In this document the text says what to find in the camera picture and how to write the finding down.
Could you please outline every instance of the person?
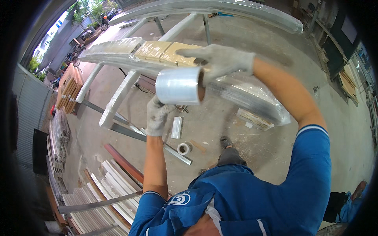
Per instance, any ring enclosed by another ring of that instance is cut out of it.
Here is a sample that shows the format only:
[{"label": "person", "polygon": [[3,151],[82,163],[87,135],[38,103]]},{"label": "person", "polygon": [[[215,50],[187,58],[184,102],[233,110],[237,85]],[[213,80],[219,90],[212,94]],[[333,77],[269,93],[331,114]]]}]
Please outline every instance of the person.
[{"label": "person", "polygon": [[175,107],[154,96],[147,104],[143,194],[129,235],[315,235],[330,195],[331,161],[326,123],[310,93],[252,52],[209,45],[176,53],[206,64],[204,85],[240,69],[266,84],[299,126],[288,174],[280,185],[258,179],[222,137],[217,166],[167,200],[162,134]]},{"label": "person", "polygon": [[351,194],[345,192],[331,192],[323,220],[330,223],[350,223],[356,215],[369,185],[361,181]]}]

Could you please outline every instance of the corrugated metal wall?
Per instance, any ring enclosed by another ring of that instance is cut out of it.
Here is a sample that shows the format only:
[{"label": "corrugated metal wall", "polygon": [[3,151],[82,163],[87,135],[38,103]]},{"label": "corrugated metal wall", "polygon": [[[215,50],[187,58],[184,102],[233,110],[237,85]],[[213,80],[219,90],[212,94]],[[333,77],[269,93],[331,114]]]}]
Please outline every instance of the corrugated metal wall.
[{"label": "corrugated metal wall", "polygon": [[[89,24],[91,24],[92,21],[89,17],[85,18],[81,25],[85,29]],[[69,45],[69,43],[72,41],[73,38],[76,38],[81,34],[83,31],[83,28],[74,26],[76,29],[72,32],[72,34],[68,37],[67,41],[62,45],[62,47],[59,49],[58,53],[54,57],[53,61],[49,65],[49,68],[53,69],[54,71],[57,71],[59,67],[62,65],[63,61],[65,60],[67,54],[72,51],[72,47]]]},{"label": "corrugated metal wall", "polygon": [[50,105],[57,92],[35,78],[17,63],[12,91],[17,95],[19,133],[16,157],[30,198],[38,198],[36,175],[33,173],[34,129],[48,133]]}]

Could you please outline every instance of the hand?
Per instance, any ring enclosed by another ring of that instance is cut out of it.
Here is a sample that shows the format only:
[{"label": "hand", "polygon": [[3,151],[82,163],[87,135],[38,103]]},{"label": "hand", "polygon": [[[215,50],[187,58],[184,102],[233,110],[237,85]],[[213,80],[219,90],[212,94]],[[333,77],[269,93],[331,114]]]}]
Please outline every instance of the hand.
[{"label": "hand", "polygon": [[179,49],[176,54],[185,57],[196,57],[194,63],[210,66],[210,71],[204,73],[203,84],[207,85],[213,79],[238,70],[253,74],[254,52],[244,52],[232,47],[211,44],[199,49]]},{"label": "hand", "polygon": [[162,136],[165,123],[167,122],[167,115],[175,109],[175,105],[164,105],[155,95],[147,103],[147,128],[146,134],[148,136]]}]

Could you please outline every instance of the shirt sleeve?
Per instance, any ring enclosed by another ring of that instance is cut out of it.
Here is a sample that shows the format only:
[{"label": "shirt sleeve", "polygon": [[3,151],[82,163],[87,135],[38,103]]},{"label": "shirt sleeve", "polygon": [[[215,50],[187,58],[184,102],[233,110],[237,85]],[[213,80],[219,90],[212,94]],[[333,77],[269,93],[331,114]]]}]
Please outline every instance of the shirt sleeve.
[{"label": "shirt sleeve", "polygon": [[144,235],[150,226],[151,220],[158,214],[165,203],[164,198],[157,192],[147,191],[143,193],[139,200],[138,210],[129,235]]},{"label": "shirt sleeve", "polygon": [[287,211],[307,229],[317,231],[331,190],[330,140],[319,125],[301,128],[294,142],[286,180],[279,191]]}]

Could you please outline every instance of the plastic wrap roll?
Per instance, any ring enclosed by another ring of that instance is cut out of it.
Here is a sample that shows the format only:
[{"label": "plastic wrap roll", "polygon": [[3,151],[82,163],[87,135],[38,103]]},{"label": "plastic wrap roll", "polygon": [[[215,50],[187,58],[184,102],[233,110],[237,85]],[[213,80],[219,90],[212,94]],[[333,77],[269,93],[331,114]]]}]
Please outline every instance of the plastic wrap roll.
[{"label": "plastic wrap roll", "polygon": [[192,145],[190,143],[181,143],[177,146],[177,152],[181,155],[189,154],[192,151]]},{"label": "plastic wrap roll", "polygon": [[201,67],[164,69],[156,78],[156,95],[169,105],[200,105],[205,88],[202,87]]},{"label": "plastic wrap roll", "polygon": [[171,138],[173,138],[173,139],[180,139],[181,138],[182,125],[183,125],[183,118],[175,116],[175,118],[173,119]]}]

